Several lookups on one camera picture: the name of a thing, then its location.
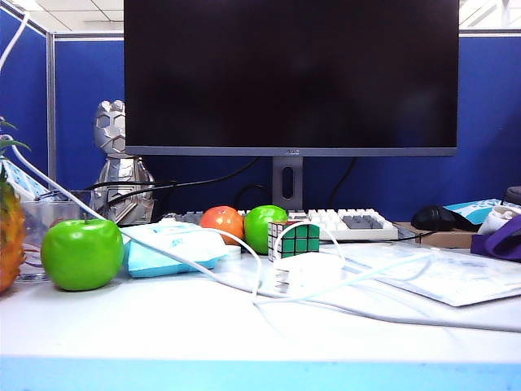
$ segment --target clear plastic cup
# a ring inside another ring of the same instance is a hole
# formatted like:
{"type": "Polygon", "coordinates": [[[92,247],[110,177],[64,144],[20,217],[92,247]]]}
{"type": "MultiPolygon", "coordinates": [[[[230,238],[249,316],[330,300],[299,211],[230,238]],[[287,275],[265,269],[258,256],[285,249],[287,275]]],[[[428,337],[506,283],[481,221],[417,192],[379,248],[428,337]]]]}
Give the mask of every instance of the clear plastic cup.
{"type": "Polygon", "coordinates": [[[40,258],[43,237],[58,222],[81,218],[80,207],[73,201],[57,200],[22,201],[21,204],[25,215],[25,261],[16,282],[47,281],[40,258]]]}

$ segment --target purple object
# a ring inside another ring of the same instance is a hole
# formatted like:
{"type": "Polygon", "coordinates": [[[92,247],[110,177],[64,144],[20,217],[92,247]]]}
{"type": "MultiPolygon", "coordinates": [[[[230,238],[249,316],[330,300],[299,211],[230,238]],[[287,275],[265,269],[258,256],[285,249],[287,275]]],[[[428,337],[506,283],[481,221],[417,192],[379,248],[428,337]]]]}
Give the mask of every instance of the purple object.
{"type": "Polygon", "coordinates": [[[473,235],[471,253],[521,261],[521,215],[514,217],[491,235],[473,235]]]}

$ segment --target pineapple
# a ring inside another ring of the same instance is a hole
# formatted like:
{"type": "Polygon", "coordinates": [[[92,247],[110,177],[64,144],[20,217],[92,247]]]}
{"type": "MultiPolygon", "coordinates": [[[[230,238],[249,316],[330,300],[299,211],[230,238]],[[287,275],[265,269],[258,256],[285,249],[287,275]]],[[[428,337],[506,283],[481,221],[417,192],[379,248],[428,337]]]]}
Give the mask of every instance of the pineapple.
{"type": "MultiPolygon", "coordinates": [[[[0,116],[0,125],[9,125],[0,116]]],[[[0,135],[0,159],[10,145],[24,145],[0,135]]],[[[20,272],[24,261],[24,212],[20,199],[7,181],[5,169],[0,171],[0,293],[8,289],[20,272]]]]}

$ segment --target plant leaf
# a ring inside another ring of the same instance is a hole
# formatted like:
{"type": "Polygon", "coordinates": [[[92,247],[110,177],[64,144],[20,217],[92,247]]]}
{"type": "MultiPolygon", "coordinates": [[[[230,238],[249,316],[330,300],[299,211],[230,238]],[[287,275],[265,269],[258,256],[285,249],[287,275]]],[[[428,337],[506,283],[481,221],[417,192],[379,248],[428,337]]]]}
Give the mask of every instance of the plant leaf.
{"type": "Polygon", "coordinates": [[[5,150],[8,147],[10,147],[11,145],[16,145],[17,147],[25,147],[25,148],[31,150],[31,148],[29,148],[27,144],[21,143],[20,141],[5,140],[5,139],[0,138],[0,156],[3,156],[5,150]]]}
{"type": "Polygon", "coordinates": [[[16,129],[16,126],[14,126],[12,123],[4,121],[3,117],[0,120],[0,126],[7,126],[8,128],[16,129]]]}

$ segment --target ceiling light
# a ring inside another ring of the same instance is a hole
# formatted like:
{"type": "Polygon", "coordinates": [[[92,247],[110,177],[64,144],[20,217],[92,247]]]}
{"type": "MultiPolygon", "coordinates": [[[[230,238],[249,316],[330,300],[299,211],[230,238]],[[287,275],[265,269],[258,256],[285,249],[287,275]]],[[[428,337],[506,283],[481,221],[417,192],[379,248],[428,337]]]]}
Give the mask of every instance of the ceiling light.
{"type": "Polygon", "coordinates": [[[12,3],[24,11],[44,11],[35,0],[12,0],[12,3]]]}

